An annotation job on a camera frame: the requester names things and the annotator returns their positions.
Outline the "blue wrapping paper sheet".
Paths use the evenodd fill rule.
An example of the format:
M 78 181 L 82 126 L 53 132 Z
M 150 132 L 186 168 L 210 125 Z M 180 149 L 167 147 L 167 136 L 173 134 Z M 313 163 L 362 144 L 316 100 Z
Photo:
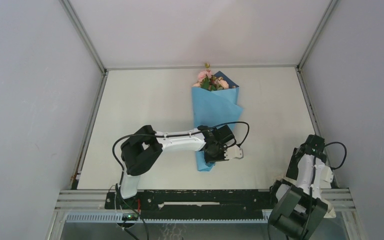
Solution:
M 213 127 L 230 122 L 228 126 L 233 130 L 243 112 L 243 108 L 237 105 L 240 87 L 221 71 L 212 74 L 210 90 L 191 88 L 194 127 Z M 229 89 L 217 90 L 215 81 L 219 77 L 228 82 Z

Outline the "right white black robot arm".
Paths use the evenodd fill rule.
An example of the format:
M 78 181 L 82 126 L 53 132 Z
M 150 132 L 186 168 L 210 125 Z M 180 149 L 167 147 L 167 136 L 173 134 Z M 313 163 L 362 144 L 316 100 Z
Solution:
M 323 219 L 336 217 L 333 204 L 322 197 L 334 178 L 325 146 L 322 137 L 310 134 L 293 150 L 285 177 L 270 188 L 268 224 L 288 240 L 308 240 Z

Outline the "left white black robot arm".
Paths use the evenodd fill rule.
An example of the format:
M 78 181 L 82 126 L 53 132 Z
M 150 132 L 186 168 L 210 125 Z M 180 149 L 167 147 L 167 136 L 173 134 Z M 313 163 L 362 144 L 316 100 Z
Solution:
M 116 200 L 125 209 L 136 203 L 140 176 L 149 171 L 164 152 L 197 152 L 205 168 L 216 162 L 244 157 L 243 149 L 227 124 L 200 125 L 182 132 L 155 131 L 151 125 L 145 125 L 117 142 L 121 143 L 121 156 L 115 159 L 122 167 L 122 174 Z

